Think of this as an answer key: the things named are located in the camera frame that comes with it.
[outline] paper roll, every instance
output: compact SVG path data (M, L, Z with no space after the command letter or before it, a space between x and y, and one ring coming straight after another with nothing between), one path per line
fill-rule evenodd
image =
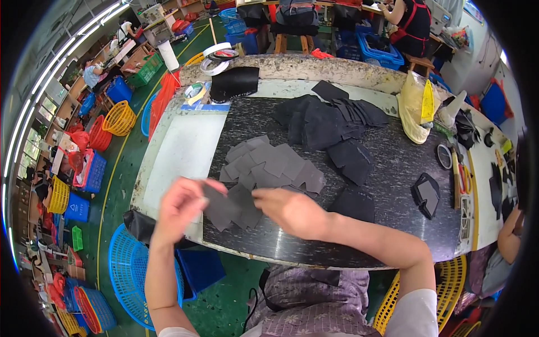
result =
M159 48L159 51L161 52L161 57L165 61L167 69L171 72L177 70L179 68L179 63L178 59L176 59L176 55L174 55L170 41L167 40L163 42L157 46L157 48Z

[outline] wall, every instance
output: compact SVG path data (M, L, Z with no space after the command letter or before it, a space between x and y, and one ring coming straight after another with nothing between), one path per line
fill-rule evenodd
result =
M460 26L469 26L472 30L473 53L459 50L451 62L443 65L440 74L453 93L466 90L469 95L480 94L493 76L502 48L489 33L488 25L482 26L466 11L462 14Z
M522 133L522 128L525 127L519 88L516 85L511 70L509 70L503 62L500 62L496 69L494 78L497 79L500 84L501 81L503 81L503 91L505 92L511 110L513 110L513 113L515 114L513 118L509 118L503 122L500 125L500 129L509 139L511 139L513 144L516 144L519 138L518 134Z

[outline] black cable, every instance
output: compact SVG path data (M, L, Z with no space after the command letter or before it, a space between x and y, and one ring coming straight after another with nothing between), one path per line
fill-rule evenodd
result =
M251 292L254 290L254 297L256 298L256 302L254 303L254 307L253 307L253 310L251 311L251 313L249 313L249 308L247 308L247 313L249 314L249 316L247 316L247 319L245 320L245 322L243 323L243 332L242 334L245 333L245 329L247 328L247 322L249 321L249 318L251 318L251 316L253 315L254 311L257 309L257 304L258 304L258 293L257 293L257 290L255 288L251 288L249 289L249 299L251 299Z

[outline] green floor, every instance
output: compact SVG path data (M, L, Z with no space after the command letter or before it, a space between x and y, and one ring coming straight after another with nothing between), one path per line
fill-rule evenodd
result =
M213 23L217 42L224 42L226 30L218 17ZM213 44L207 19L196 22L194 26L195 33L187 42L173 45L180 64ZM129 105L139 118L131 133L127 137L114 136L103 154L107 166L101 191L91 200L88 222L70 222L83 232L84 249L79 251L79 256L86 268L86 280L103 292L116 316L118 326L107 332L111 337L155 336L155 332L148 332L133 321L116 300L108 273L108 243L115 229L123 222L122 214L129 210L133 186L148 146L148 138L142 135L140 128L141 113L148 98L161 87L159 82L165 70L166 67L161 67L150 83L133 93ZM183 308L201 336L240 336L241 323L247 313L245 302L249 289L258 286L261 271L267 264L219 254L226 277L198 294L195 301L184 302ZM386 272L372 275L373 282L369 287L370 316L374 314L394 274Z

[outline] work table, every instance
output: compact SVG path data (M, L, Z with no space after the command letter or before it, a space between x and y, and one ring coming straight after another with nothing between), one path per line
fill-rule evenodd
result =
M154 170L157 154L174 119L179 116L226 115L218 130L205 129L201 124L199 131L201 137L205 134L220 133L216 145L208 147L206 153L200 153L200 157L207 157L211 162L209 173L201 174L218 178L226 153L240 141L267 134L273 145L287 142L287 131L271 117L273 107L285 98L314 94L310 89L319 80L325 79L347 91L350 99L369 101L391 116L387 128L370 128L360 140L375 159L375 169L365 185L365 189L375 199L375 222L420 237L429 245L434 261L448 260L470 251L471 244L464 247L460 245L458 248L460 210L452 208L452 172L443 170L434 156L434 148L445 143L446 136L433 129L425 144L416 145L404 134L398 118L395 94L400 91L406 74L343 59L318 60L309 56L291 55L249 56L231 62L231 67L240 65L260 67L258 92L247 98L234 99L227 113L184 111L181 109L182 96L176 94L172 98L142 161L131 208L157 218L158 203L149 205L144 202L144 196L150 188L148 181ZM200 73L199 67L187 66L182 70L183 85L192 84L196 80L208 80ZM488 120L485 121L477 111L474 112L473 118L479 127L482 127L482 123L488 125ZM497 129L494 138L500 141L504 139ZM199 140L193 137L191 140L185 140L181 146L193 147L197 142ZM333 170L326 152L304 153L298 146L293 148L304 159L310 159L324 173L327 184L315 201L327 209L345 186L345 180ZM177 162L181 161L181 156L171 156L170 165L177 165ZM440 185L441 199L436 217L431 221L420 213L410 192L410 187L423 172L430 174ZM188 226L185 234L189 240L202 245L270 263L332 269L387 268L373 257L349 247L307 242L289 236L267 218L263 218L255 229L242 230L234 225L231 229L219 232L206 218L200 216Z

